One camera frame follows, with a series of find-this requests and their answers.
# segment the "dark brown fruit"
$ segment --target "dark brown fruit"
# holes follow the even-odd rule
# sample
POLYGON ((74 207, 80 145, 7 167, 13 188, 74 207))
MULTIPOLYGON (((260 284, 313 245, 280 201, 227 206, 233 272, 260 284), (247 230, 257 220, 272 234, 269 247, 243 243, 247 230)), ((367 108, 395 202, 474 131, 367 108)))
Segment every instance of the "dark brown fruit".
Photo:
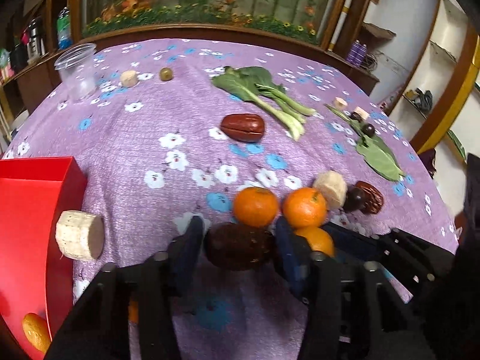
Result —
POLYGON ((367 137, 373 137, 375 135, 375 127, 371 125, 370 123, 367 123, 362 126, 361 131, 367 136, 367 137))
POLYGON ((223 118, 220 130, 234 140, 255 143, 265 134, 265 122, 254 114, 232 114, 223 118))
POLYGON ((274 244, 274 237, 268 230, 237 223, 213 226, 203 240, 208 261, 230 271, 262 266, 270 259, 274 244))
POLYGON ((357 120, 357 121, 360 122, 360 123, 363 122, 362 117, 361 117, 360 114, 357 113, 357 112, 352 112, 352 113, 350 114, 350 119, 352 119, 352 120, 357 120))
POLYGON ((173 78, 172 69, 169 67, 164 67, 160 70, 160 80, 170 81, 173 78))
POLYGON ((367 200, 367 194, 365 191, 358 187, 350 187, 346 192, 345 204, 343 210, 345 212, 352 212, 361 210, 367 200))
POLYGON ((383 207, 383 195, 380 191, 365 181, 357 181, 355 186, 364 190, 367 195, 365 206, 361 211, 364 214, 378 214, 383 207))

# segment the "plastic bottle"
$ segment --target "plastic bottle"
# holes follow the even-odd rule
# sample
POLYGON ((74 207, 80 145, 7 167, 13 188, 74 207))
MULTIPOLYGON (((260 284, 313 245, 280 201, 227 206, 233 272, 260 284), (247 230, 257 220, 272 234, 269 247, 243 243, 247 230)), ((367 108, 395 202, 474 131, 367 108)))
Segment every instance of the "plastic bottle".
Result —
POLYGON ((351 64, 355 63, 355 57, 356 57, 357 53, 359 52, 360 47, 361 47, 360 42, 357 39, 354 42, 354 44, 352 44, 352 47, 349 51, 349 55, 346 57, 347 62, 350 62, 351 64))
POLYGON ((365 58, 365 56, 367 55, 367 45, 366 44, 363 44, 357 55, 356 55, 356 58, 355 58, 355 66, 360 66, 365 58))
POLYGON ((61 10, 57 20, 58 48, 66 49, 72 45, 70 30, 70 10, 65 7, 61 10))

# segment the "purple tablecloth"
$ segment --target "purple tablecloth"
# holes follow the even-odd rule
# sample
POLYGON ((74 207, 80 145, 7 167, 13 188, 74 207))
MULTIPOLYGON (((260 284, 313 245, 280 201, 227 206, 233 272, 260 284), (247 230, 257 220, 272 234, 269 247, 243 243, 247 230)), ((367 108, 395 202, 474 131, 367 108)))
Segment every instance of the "purple tablecloth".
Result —
MULTIPOLYGON (((98 261, 75 263, 75 297, 104 263, 127 266, 164 250, 185 231, 193 213, 207 225, 230 221, 231 201, 241 188, 263 185, 282 198, 329 169, 348 183, 368 181, 385 197, 378 215, 334 211, 332 221, 366 235, 399 227, 450 251, 457 247, 452 220, 414 150, 365 93, 334 68, 256 46, 155 39, 102 50, 95 70, 94 95, 73 103, 60 85, 5 155, 73 155, 88 176, 83 210, 104 217, 106 242, 98 261), (210 83, 226 65, 263 66, 292 98, 317 109, 299 142, 255 105, 210 83), (162 67, 173 70, 172 81, 160 81, 162 67), (129 69, 140 72, 141 81, 122 88, 119 76, 129 69), (349 111, 360 106, 370 113, 407 174, 403 181, 381 178, 357 154, 357 135, 323 106, 336 96, 346 99, 349 111), (264 118, 260 144, 234 142, 218 129, 233 113, 264 118)), ((289 295, 271 266, 224 273, 204 258, 190 295, 175 301, 173 312, 184 360, 295 359, 306 321, 306 308, 289 295)))

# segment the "red tray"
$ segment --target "red tray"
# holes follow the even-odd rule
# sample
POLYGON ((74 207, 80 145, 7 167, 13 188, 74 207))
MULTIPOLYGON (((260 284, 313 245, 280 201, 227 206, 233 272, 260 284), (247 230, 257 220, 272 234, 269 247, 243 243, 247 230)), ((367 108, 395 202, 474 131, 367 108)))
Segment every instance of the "red tray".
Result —
POLYGON ((55 225, 81 210, 86 177, 73 157, 0 160, 0 314, 33 360, 23 317, 45 317, 54 336, 73 305, 73 261, 63 257, 55 225))

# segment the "green olive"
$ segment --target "green olive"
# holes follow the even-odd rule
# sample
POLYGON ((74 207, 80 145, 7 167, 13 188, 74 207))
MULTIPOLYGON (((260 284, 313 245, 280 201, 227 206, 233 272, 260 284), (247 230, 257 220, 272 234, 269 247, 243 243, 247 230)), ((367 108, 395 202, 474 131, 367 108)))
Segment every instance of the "green olive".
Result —
POLYGON ((160 70, 160 80, 162 81, 170 81, 173 78, 172 69, 169 67, 164 67, 160 70))

